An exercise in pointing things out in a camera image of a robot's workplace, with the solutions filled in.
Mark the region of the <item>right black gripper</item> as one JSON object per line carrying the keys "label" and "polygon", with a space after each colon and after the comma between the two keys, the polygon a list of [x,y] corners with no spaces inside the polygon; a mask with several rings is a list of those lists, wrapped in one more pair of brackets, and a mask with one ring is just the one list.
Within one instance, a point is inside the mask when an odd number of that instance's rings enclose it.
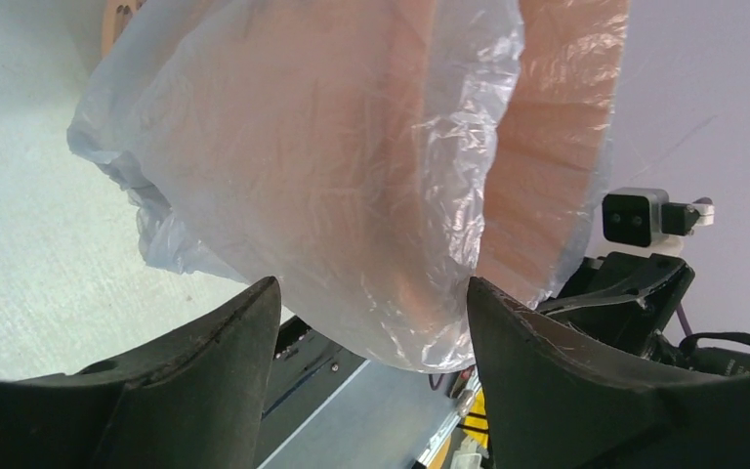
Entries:
{"label": "right black gripper", "polygon": [[726,377],[750,373],[750,353],[700,347],[701,339],[750,347],[744,332],[701,332],[672,345],[661,332],[695,278],[683,259],[611,252],[583,260],[557,297],[537,312],[610,347],[653,362]]}

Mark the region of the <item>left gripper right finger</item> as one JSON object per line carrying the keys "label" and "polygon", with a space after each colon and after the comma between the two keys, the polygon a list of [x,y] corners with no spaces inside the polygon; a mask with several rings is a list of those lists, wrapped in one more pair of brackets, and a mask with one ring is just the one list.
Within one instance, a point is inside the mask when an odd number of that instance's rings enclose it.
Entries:
{"label": "left gripper right finger", "polygon": [[636,357],[478,277],[467,308],[498,467],[750,468],[750,373]]}

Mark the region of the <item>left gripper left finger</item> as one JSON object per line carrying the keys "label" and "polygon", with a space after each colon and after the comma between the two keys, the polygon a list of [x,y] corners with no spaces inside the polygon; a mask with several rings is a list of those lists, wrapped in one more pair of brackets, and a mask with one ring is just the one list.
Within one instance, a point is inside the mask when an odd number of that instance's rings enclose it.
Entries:
{"label": "left gripper left finger", "polygon": [[74,374],[0,381],[0,468],[250,468],[279,329],[266,277]]}

